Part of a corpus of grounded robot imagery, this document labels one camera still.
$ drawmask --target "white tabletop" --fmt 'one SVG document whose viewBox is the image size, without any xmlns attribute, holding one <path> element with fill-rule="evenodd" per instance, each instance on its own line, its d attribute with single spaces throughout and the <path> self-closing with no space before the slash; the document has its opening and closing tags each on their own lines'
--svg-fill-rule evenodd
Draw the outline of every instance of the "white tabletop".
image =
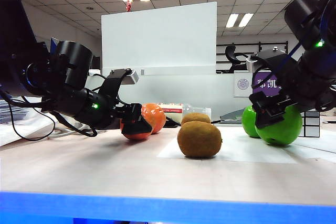
<svg viewBox="0 0 336 224">
<path fill-rule="evenodd" d="M 296 164 L 157 157 L 178 130 L 138 143 L 111 130 L 8 144 L 0 151 L 1 190 L 336 205 L 335 163 L 293 154 Z"/>
</svg>

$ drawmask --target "blue table edge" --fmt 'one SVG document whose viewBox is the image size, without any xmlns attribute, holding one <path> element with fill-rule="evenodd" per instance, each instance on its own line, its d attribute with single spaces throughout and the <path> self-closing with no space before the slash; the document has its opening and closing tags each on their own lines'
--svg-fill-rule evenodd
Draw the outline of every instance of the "blue table edge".
<svg viewBox="0 0 336 224">
<path fill-rule="evenodd" d="M 14 191 L 0 191 L 0 212 L 170 223 L 336 223 L 336 206 Z"/>
</svg>

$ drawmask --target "green led light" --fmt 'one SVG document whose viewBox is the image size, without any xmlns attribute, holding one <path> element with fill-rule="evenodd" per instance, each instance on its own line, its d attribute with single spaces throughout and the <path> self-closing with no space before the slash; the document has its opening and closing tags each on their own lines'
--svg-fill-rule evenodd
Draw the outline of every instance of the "green led light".
<svg viewBox="0 0 336 224">
<path fill-rule="evenodd" d="M 317 43 L 315 44 L 315 47 L 322 47 L 323 44 L 324 44 L 324 42 L 323 42 L 322 40 L 320 40 L 319 42 L 317 42 Z"/>
<path fill-rule="evenodd" d="M 99 108 L 99 105 L 96 104 L 96 103 L 93 103 L 93 104 L 92 104 L 92 107 L 93 107 L 94 109 L 98 109 L 98 108 Z"/>
</svg>

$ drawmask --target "robotic arm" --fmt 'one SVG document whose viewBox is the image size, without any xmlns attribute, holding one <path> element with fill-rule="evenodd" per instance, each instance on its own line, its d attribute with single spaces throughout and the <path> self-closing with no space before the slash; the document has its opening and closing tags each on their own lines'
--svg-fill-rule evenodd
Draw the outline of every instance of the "robotic arm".
<svg viewBox="0 0 336 224">
<path fill-rule="evenodd" d="M 44 42 L 37 43 L 21 0 L 0 0 L 0 96 L 11 105 L 42 108 L 60 123 L 77 130 L 61 114 L 87 124 L 92 134 L 108 129 L 117 119 L 125 124 L 123 134 L 150 132 L 141 115 L 141 104 L 119 104 L 122 82 L 133 80 L 131 69 L 112 70 L 99 89 L 85 88 L 92 52 L 85 46 L 62 41 L 50 54 Z M 41 103 L 17 102 L 10 96 L 42 97 Z"/>
<path fill-rule="evenodd" d="M 272 97 L 263 92 L 250 95 L 258 128 L 283 120 L 289 105 L 300 112 L 326 111 L 336 106 L 332 87 L 336 84 L 336 0 L 294 0 L 286 9 L 285 21 L 299 40 L 294 50 L 287 55 L 274 48 L 247 59 L 253 78 L 259 70 L 270 69 L 268 77 L 274 74 L 281 86 L 279 94 Z M 305 52 L 296 61 L 291 56 L 300 45 Z"/>
</svg>

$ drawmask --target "white sheet of paper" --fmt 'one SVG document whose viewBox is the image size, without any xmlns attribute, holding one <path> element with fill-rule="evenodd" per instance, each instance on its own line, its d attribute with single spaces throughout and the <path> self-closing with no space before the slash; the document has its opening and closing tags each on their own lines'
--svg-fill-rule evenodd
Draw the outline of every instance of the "white sheet of paper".
<svg viewBox="0 0 336 224">
<path fill-rule="evenodd" d="M 285 146 L 284 150 L 303 158 L 328 158 L 328 157 L 336 158 L 335 153 L 325 152 L 305 146 L 296 145 L 295 142 L 293 142 L 288 146 Z"/>
<path fill-rule="evenodd" d="M 216 158 L 240 162 L 296 163 L 282 148 L 265 144 L 263 140 L 258 138 L 248 137 L 242 127 L 218 128 L 222 134 L 223 143 Z M 176 138 L 168 143 L 158 157 L 185 158 Z"/>
<path fill-rule="evenodd" d="M 333 163 L 336 163 L 336 157 L 324 157 L 323 159 L 325 159 L 327 161 L 330 161 L 330 162 L 333 162 Z"/>
<path fill-rule="evenodd" d="M 335 132 L 321 130 L 320 137 L 299 137 L 294 144 L 336 153 Z"/>
</svg>

